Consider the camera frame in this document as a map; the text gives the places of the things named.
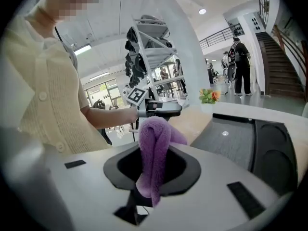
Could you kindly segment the potted orange flowers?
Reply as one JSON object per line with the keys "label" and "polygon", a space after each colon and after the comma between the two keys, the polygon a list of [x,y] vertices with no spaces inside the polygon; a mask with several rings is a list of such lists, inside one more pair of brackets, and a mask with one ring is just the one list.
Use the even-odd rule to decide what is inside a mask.
{"label": "potted orange flowers", "polygon": [[214,105],[219,101],[221,92],[212,89],[201,89],[199,100],[205,113],[213,113]]}

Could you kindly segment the person's cream knit top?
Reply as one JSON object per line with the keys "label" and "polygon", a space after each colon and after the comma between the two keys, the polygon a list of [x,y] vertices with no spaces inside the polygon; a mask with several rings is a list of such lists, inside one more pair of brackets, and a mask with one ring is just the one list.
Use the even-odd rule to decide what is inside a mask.
{"label": "person's cream knit top", "polygon": [[4,34],[4,57],[34,91],[20,129],[63,154],[109,148],[82,114],[88,106],[72,51],[55,38],[43,38],[17,16]]}

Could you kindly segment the long ceiling tube light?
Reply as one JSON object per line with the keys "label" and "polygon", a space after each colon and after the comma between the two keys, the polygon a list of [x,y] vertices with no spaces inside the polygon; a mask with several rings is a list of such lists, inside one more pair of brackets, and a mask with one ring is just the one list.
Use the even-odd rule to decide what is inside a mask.
{"label": "long ceiling tube light", "polygon": [[97,76],[94,76],[94,77],[90,78],[89,81],[94,81],[96,79],[102,78],[102,77],[107,76],[107,75],[110,75],[110,73],[109,72],[105,72],[105,73],[99,74]]}
{"label": "long ceiling tube light", "polygon": [[84,45],[81,48],[75,50],[74,53],[75,53],[76,56],[78,56],[78,55],[90,50],[91,48],[92,48],[91,45],[87,44],[87,45]]}

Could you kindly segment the group of black bags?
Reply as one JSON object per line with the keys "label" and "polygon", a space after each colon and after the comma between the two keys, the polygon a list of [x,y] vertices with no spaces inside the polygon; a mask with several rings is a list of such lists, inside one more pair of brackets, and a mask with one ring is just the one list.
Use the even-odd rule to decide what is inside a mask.
{"label": "group of black bags", "polygon": [[126,37],[125,49],[128,50],[128,53],[125,57],[125,74],[129,77],[129,87],[133,88],[147,76],[147,70],[143,57],[136,50],[138,38],[133,27],[128,30]]}

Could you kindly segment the purple cloth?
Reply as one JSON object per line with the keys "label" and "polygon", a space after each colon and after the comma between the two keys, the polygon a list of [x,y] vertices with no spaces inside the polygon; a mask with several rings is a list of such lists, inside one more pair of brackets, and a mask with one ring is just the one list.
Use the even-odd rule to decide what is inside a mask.
{"label": "purple cloth", "polygon": [[160,200],[159,188],[163,184],[166,156],[170,143],[187,145],[184,135],[161,117],[147,118],[139,129],[139,148],[142,173],[136,181],[139,193],[150,198],[155,207]]}

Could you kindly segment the black balcony railing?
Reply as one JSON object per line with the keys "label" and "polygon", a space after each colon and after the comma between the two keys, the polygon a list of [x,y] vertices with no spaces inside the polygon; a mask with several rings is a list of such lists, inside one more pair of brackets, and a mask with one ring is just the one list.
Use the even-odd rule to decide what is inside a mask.
{"label": "black balcony railing", "polygon": [[199,43],[201,49],[204,50],[215,44],[233,39],[234,37],[239,37],[241,35],[244,35],[244,30],[241,24],[237,23],[204,38],[203,40],[199,41]]}

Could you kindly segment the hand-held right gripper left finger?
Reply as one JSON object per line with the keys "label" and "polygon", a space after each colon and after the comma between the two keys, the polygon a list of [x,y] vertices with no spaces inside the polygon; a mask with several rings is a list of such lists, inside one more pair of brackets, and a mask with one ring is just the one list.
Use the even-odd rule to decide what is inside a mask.
{"label": "hand-held right gripper left finger", "polygon": [[132,142],[119,147],[63,156],[45,146],[46,166],[71,215],[75,231],[142,231],[114,212],[125,206],[130,192],[113,186],[103,172],[112,156],[134,148]]}

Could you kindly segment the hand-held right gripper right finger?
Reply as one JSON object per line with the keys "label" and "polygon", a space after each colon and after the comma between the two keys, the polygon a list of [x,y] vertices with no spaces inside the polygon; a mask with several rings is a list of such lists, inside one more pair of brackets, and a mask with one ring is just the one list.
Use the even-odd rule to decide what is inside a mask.
{"label": "hand-held right gripper right finger", "polygon": [[246,223],[248,216],[227,187],[233,182],[241,182],[265,208],[279,199],[266,183],[222,155],[171,146],[198,160],[200,178],[185,194],[161,197],[140,231],[225,231]]}

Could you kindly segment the black tray box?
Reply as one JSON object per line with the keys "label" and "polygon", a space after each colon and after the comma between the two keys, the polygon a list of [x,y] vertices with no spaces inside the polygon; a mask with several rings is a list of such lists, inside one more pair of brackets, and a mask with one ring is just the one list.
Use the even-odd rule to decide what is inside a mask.
{"label": "black tray box", "polygon": [[283,123],[213,114],[191,147],[228,158],[278,195],[297,188],[295,150]]}

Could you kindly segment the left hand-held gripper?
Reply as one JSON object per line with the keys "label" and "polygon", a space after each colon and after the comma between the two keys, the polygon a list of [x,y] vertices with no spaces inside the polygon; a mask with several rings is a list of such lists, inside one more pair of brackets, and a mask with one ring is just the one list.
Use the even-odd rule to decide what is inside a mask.
{"label": "left hand-held gripper", "polygon": [[158,102],[149,96],[147,89],[133,88],[126,100],[136,107],[138,117],[157,116],[165,120],[180,116],[182,106],[178,102]]}

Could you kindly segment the dark wooden staircase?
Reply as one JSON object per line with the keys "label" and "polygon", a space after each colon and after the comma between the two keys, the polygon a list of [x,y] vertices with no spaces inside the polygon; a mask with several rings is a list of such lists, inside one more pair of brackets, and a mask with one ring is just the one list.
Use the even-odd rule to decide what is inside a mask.
{"label": "dark wooden staircase", "polygon": [[265,76],[266,95],[302,99],[308,102],[308,45],[301,49],[277,25],[270,34],[256,33]]}

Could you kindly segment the white metal shelf rack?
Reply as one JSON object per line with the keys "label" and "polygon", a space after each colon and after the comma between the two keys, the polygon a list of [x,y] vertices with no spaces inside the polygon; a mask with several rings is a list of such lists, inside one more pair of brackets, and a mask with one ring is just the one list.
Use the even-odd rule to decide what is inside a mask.
{"label": "white metal shelf rack", "polygon": [[131,21],[131,27],[134,28],[138,38],[138,47],[136,50],[143,57],[147,70],[147,76],[143,80],[140,80],[138,85],[142,81],[149,81],[145,88],[151,90],[152,96],[158,100],[159,93],[157,91],[159,89],[165,92],[165,87],[168,84],[172,84],[183,78],[180,76],[169,76],[168,79],[162,80],[160,76],[156,75],[160,67],[168,69],[170,65],[175,66],[175,62],[172,62],[171,58],[174,56],[178,57],[177,49],[167,39],[170,36],[170,31],[163,20],[153,16],[143,15],[140,19],[133,17]]}

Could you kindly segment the person's left forearm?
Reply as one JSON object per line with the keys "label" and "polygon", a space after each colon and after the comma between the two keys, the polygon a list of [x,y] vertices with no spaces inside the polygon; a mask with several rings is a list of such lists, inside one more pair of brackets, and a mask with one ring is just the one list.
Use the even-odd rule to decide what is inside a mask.
{"label": "person's left forearm", "polygon": [[92,126],[94,126],[96,129],[111,128],[134,123],[139,117],[136,107],[116,110],[103,110],[85,106],[81,108],[80,111],[88,120],[88,122],[92,124]]}

